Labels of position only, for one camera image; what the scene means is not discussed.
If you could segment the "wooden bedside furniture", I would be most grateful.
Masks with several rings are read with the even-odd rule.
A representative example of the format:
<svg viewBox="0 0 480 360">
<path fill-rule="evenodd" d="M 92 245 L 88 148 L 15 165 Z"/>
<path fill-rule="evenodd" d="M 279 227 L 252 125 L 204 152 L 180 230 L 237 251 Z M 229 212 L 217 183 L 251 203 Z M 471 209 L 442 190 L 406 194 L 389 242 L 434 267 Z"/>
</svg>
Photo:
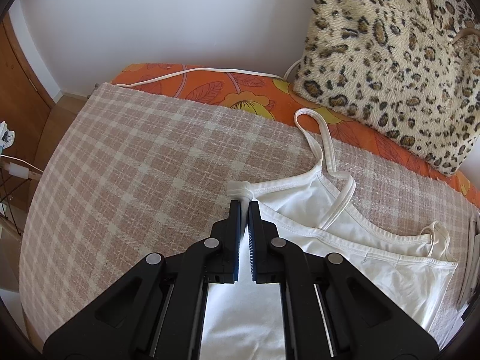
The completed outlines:
<svg viewBox="0 0 480 360">
<path fill-rule="evenodd" d="M 15 133 L 1 155 L 35 167 L 38 146 L 54 101 L 33 72 L 15 35 L 10 16 L 1 20 L 1 122 Z M 33 185 L 1 169 L 1 224 L 20 239 L 31 204 Z"/>
</svg>

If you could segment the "white camisole top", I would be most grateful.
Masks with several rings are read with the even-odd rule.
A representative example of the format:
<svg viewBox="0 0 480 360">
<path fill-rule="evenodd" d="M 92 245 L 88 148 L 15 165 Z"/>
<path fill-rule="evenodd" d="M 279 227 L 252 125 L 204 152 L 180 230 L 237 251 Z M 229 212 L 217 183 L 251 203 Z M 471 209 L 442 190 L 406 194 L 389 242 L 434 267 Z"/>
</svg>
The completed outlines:
<svg viewBox="0 0 480 360">
<path fill-rule="evenodd" d="M 312 118 L 320 137 L 309 136 L 316 165 L 304 174 L 261 183 L 231 181 L 229 197 L 246 210 L 259 204 L 263 219 L 305 252 L 338 253 L 369 278 L 422 328 L 429 329 L 457 262 L 450 236 L 438 223 L 417 236 L 398 236 L 363 217 L 352 205 L 356 183 L 338 170 L 328 125 L 308 108 L 296 119 Z M 286 355 L 280 290 L 251 278 L 249 243 L 240 242 L 238 281 L 213 284 L 208 291 L 202 332 L 202 359 L 283 359 Z"/>
</svg>

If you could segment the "leopard print cushion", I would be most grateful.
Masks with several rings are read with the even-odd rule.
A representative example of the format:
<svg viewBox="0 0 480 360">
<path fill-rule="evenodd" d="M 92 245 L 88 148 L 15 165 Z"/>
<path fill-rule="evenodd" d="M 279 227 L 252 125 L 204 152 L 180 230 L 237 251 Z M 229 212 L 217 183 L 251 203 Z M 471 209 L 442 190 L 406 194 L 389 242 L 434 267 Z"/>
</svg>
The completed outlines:
<svg viewBox="0 0 480 360">
<path fill-rule="evenodd" d="M 479 138 L 479 20 L 467 0 L 313 0 L 293 89 L 450 176 Z"/>
</svg>

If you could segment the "pink plaid bed blanket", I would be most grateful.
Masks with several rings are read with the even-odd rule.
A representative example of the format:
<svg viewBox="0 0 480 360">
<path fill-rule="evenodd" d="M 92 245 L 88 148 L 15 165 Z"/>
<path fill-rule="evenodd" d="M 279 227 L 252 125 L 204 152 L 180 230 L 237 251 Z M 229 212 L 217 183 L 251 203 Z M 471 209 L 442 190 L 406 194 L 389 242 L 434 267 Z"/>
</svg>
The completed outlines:
<svg viewBox="0 0 480 360">
<path fill-rule="evenodd" d="M 310 170 L 299 127 L 101 85 L 44 170 L 19 260 L 28 325 L 45 341 L 150 252 L 182 252 L 228 212 L 230 180 Z"/>
</svg>

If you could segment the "orange floral bed sheet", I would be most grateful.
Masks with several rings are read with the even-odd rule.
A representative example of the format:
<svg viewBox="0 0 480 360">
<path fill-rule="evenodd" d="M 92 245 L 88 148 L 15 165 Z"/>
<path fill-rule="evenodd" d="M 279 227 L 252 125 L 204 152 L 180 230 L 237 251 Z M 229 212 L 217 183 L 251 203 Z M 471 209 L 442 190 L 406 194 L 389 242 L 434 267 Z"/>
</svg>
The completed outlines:
<svg viewBox="0 0 480 360">
<path fill-rule="evenodd" d="M 311 108 L 327 122 L 333 138 L 367 150 L 420 176 L 442 181 L 473 205 L 479 205 L 479 190 L 460 171 L 445 177 L 370 127 L 298 97 L 290 84 L 281 79 L 245 72 L 198 71 L 196 66 L 185 64 L 133 63 L 112 80 L 113 84 L 137 82 L 140 85 L 135 89 L 149 94 L 248 111 L 290 126 L 294 124 L 295 111 Z"/>
</svg>

